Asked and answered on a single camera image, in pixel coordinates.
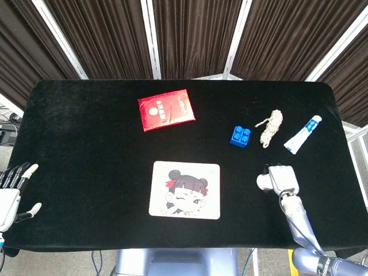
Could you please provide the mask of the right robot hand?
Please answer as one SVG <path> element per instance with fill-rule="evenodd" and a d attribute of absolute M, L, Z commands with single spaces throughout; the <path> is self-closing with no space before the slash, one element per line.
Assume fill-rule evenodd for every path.
<path fill-rule="evenodd" d="M 298 194 L 300 191 L 292 166 L 268 166 L 263 179 L 263 190 L 272 190 L 278 196 L 283 193 Z"/>

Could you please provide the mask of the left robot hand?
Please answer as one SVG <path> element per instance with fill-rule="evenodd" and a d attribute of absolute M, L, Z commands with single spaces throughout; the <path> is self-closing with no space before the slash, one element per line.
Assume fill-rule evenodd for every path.
<path fill-rule="evenodd" d="M 31 210 L 18 213 L 22 194 L 39 165 L 25 162 L 1 173 L 1 234 L 7 232 L 13 224 L 34 218 L 42 207 L 36 203 Z"/>

